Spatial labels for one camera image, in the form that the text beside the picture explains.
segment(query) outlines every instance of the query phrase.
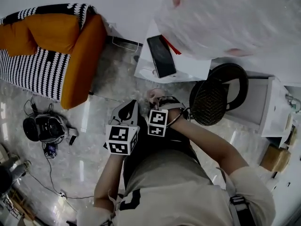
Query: beige shirt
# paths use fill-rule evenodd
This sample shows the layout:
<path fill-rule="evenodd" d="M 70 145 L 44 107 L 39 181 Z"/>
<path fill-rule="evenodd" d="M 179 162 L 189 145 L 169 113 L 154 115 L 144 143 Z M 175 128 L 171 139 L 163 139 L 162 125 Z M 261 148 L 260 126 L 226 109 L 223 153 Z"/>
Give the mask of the beige shirt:
<path fill-rule="evenodd" d="M 250 167 L 230 175 L 238 195 L 249 202 L 259 225 L 275 217 L 271 192 Z M 231 226 L 229 196 L 204 170 L 179 151 L 162 151 L 145 159 L 131 176 L 115 215 L 100 208 L 78 212 L 78 226 Z"/>

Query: sofa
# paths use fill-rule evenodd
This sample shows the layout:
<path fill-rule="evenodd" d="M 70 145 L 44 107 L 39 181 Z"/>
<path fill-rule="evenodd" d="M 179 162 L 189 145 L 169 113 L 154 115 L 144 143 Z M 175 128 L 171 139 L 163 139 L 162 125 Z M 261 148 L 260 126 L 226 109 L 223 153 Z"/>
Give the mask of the sofa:
<path fill-rule="evenodd" d="M 71 109 L 87 100 L 107 33 L 87 4 L 26 9 L 0 19 L 0 79 Z"/>

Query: phone screen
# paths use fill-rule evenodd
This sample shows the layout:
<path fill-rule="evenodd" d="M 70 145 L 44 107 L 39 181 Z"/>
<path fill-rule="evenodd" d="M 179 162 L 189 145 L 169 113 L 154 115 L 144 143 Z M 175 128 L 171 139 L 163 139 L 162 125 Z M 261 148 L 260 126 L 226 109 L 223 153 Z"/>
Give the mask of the phone screen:
<path fill-rule="evenodd" d="M 159 78 L 177 73 L 168 44 L 162 35 L 147 39 Z"/>

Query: orange pillow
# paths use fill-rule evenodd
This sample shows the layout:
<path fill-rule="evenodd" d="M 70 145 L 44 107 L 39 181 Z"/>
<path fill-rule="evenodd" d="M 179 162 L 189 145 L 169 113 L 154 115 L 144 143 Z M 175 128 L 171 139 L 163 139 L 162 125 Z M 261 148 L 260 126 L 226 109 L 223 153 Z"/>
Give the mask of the orange pillow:
<path fill-rule="evenodd" d="M 38 46 L 47 50 L 71 54 L 79 37 L 79 21 L 75 15 L 35 14 L 25 22 Z"/>
<path fill-rule="evenodd" d="M 3 25 L 0 25 L 0 49 L 5 49 Z"/>
<path fill-rule="evenodd" d="M 37 44 L 24 21 L 3 26 L 5 48 L 9 56 L 33 55 Z"/>

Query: translucent plastic bag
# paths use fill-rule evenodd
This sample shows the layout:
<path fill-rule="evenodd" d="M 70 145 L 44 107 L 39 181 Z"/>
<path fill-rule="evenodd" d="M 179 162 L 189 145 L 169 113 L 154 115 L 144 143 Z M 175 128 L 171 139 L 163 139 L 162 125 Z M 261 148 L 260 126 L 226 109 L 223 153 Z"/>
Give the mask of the translucent plastic bag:
<path fill-rule="evenodd" d="M 199 59 L 268 53 L 301 41 L 300 0 L 164 0 L 158 29 Z"/>

